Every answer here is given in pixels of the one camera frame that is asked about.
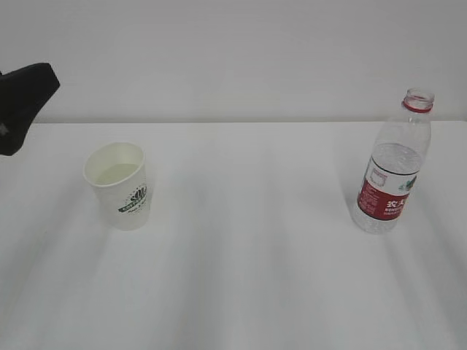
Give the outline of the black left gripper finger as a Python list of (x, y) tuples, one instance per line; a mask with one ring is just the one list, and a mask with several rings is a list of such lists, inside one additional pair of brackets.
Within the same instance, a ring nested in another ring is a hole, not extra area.
[(1, 154), (23, 146), (34, 119), (59, 89), (49, 63), (35, 63), (1, 75)]

